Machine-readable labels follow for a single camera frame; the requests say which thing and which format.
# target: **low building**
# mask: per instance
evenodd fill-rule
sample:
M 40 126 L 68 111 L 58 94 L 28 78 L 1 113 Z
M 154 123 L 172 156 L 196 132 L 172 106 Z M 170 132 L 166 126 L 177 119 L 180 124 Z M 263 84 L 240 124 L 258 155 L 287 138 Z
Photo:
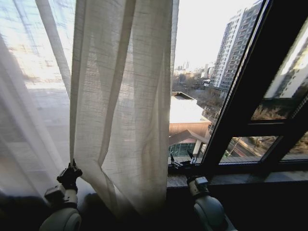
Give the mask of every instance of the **low building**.
M 197 100 L 183 92 L 173 92 L 170 105 L 169 156 L 202 158 L 209 141 L 211 121 L 202 116 Z

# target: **high-rise building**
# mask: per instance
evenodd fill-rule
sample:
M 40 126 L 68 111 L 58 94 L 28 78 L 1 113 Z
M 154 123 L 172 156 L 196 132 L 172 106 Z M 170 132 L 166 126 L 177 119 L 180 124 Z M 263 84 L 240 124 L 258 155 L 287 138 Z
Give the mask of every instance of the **high-rise building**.
M 215 62 L 210 86 L 227 92 L 252 32 L 262 1 L 239 10 L 228 22 Z

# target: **tree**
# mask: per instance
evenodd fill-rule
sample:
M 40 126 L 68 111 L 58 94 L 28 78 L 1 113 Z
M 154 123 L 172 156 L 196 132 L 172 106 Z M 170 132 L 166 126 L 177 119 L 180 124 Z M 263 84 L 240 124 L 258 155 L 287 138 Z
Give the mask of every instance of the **tree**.
M 285 119 L 285 116 L 279 114 L 280 108 L 276 107 L 274 109 L 264 108 L 260 105 L 254 112 L 252 120 L 259 119 Z

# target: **distant building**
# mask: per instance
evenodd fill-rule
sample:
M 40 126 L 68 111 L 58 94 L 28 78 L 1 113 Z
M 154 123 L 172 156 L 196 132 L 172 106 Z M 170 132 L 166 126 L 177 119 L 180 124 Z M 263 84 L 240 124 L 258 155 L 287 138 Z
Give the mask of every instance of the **distant building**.
M 308 22 L 291 47 L 264 98 L 292 98 L 308 88 Z
M 214 71 L 214 65 L 212 63 L 205 64 L 203 72 L 201 72 L 201 78 L 211 78 Z
M 207 77 L 208 77 L 209 79 L 212 78 L 213 71 L 214 71 L 214 66 L 210 66 L 210 67 L 207 69 Z
M 215 62 L 210 86 L 228 92 L 252 32 L 262 1 L 239 10 L 228 22 Z
M 173 92 L 170 105 L 169 155 L 202 157 L 209 141 L 211 121 L 202 116 L 197 100 L 183 92 Z

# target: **sky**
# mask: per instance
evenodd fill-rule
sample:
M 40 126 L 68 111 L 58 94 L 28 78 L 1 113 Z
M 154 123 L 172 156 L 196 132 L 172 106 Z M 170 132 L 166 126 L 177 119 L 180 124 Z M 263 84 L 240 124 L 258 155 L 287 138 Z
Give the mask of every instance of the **sky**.
M 229 19 L 257 0 L 180 0 L 175 67 L 215 62 Z

